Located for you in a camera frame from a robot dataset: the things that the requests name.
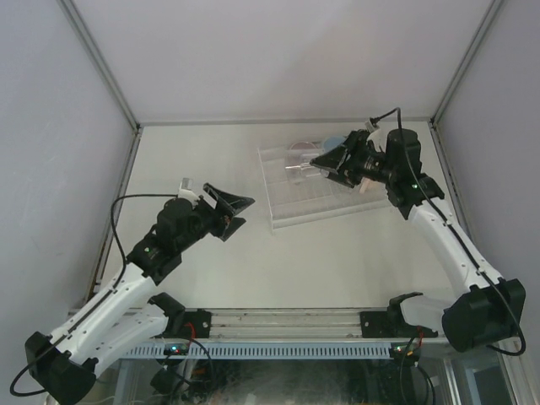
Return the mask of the lilac ceramic mug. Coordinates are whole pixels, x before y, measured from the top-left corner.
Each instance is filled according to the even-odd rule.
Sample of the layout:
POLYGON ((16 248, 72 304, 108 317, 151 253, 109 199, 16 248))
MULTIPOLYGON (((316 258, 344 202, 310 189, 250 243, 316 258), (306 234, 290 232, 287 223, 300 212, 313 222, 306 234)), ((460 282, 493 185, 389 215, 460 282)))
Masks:
POLYGON ((300 141, 293 143, 287 150, 287 156, 290 158, 313 159, 320 154, 320 149, 315 143, 300 141))

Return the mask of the clear acrylic dish rack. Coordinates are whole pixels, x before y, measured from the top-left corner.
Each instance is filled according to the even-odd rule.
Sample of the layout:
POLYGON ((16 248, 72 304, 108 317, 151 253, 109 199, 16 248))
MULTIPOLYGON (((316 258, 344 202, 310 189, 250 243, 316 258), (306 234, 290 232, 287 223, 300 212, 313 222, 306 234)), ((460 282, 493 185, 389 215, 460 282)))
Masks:
MULTIPOLYGON (((322 150, 323 141, 308 142, 315 143, 322 150)), ((359 186, 341 186, 328 180, 326 172, 300 184, 288 181, 284 157, 291 145, 258 151, 273 230, 390 205, 381 183, 377 183, 373 192, 360 194, 359 186)))

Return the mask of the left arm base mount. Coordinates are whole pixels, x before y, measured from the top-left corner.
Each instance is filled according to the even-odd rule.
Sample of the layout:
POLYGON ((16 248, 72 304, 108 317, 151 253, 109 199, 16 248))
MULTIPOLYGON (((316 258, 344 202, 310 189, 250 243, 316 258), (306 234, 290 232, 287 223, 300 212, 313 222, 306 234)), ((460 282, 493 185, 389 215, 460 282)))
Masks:
POLYGON ((212 326, 212 312, 204 309, 188 310, 168 295, 152 296, 148 303, 159 307, 167 319, 160 338, 208 338, 212 326))

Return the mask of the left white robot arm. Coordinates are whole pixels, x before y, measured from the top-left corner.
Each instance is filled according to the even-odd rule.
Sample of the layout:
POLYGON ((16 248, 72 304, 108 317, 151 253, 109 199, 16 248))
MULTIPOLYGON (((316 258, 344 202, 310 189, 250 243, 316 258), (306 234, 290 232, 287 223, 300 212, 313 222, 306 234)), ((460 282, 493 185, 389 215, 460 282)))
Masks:
POLYGON ((121 269, 110 282, 61 326, 26 340, 26 372, 58 403, 78 403, 129 349, 182 327, 184 306, 158 286, 205 236, 227 241, 245 223, 240 213, 255 202, 208 183, 203 190, 214 205, 189 189, 165 195, 155 224, 121 254, 121 269))

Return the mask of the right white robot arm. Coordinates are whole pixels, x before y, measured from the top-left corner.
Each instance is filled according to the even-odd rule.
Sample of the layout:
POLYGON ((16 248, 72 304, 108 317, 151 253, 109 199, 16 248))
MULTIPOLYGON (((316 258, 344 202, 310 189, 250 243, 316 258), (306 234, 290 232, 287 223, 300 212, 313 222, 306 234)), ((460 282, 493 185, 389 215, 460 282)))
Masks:
POLYGON ((527 343, 520 320, 526 291, 516 278, 507 280, 482 256, 454 220, 438 183, 422 171, 421 143, 416 132, 395 129, 386 147, 375 148, 367 130, 352 131, 336 148, 310 161, 329 180, 353 188, 362 180, 386 188, 391 205, 427 240, 451 282, 454 300, 423 293, 402 294, 389 307, 404 327, 443 334, 458 352, 517 337, 522 355, 527 343))

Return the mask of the clear glass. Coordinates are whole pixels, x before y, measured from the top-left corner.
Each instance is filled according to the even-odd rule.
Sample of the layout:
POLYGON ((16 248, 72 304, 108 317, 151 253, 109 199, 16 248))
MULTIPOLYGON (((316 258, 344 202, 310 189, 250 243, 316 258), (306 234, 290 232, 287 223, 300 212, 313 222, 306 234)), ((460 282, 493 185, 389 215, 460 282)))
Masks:
POLYGON ((288 181, 300 184, 323 176, 325 171, 311 164, 311 161, 321 154, 322 150, 318 148, 287 150, 284 157, 284 170, 288 181))

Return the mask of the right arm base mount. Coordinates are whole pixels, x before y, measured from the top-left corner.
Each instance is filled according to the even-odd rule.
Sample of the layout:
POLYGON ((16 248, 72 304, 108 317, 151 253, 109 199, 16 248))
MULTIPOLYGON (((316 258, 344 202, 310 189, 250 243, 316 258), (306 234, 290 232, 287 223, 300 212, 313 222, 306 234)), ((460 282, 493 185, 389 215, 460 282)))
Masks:
POLYGON ((359 320, 363 338, 410 338, 420 333, 427 338, 437 338, 439 333, 427 327, 414 326, 405 322, 401 303, 404 300, 421 296, 412 292, 401 294, 389 300, 385 310, 362 310, 359 320))

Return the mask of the pink ceramic mug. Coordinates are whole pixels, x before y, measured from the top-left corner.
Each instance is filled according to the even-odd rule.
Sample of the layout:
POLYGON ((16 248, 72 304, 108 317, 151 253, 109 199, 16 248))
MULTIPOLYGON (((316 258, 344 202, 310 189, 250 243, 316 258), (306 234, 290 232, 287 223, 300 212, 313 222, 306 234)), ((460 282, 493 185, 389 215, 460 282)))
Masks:
POLYGON ((377 188, 377 182, 372 181, 368 178, 363 178, 359 184, 359 193, 365 194, 368 192, 373 192, 377 188))

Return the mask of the light blue mug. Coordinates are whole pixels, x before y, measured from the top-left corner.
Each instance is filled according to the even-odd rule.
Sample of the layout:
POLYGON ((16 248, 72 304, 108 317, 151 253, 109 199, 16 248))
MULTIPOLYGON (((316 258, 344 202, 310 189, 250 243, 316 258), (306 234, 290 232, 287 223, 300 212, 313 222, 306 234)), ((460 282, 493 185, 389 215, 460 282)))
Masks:
POLYGON ((344 136, 331 136, 322 142, 321 148, 324 153, 327 153, 341 145, 345 141, 345 139, 346 138, 344 136))

